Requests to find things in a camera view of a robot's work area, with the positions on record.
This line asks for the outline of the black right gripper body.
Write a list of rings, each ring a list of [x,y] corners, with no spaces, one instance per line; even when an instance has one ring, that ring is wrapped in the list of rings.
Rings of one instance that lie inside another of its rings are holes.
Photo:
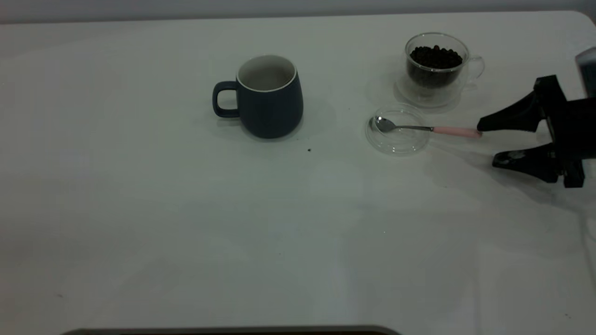
[[[568,100],[555,75],[536,79],[534,94],[539,121],[551,138],[539,147],[536,177],[553,184],[562,176],[566,188],[583,187],[583,162],[595,158],[595,98]]]

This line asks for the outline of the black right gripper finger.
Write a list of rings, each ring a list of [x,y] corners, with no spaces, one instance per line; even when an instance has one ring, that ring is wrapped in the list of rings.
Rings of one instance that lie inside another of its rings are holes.
[[[539,123],[545,116],[538,104],[538,97],[531,92],[515,104],[481,117],[477,123],[477,131],[526,131],[536,132]]]
[[[563,174],[553,143],[525,150],[500,152],[494,155],[492,166],[527,174],[549,184],[556,183]]]

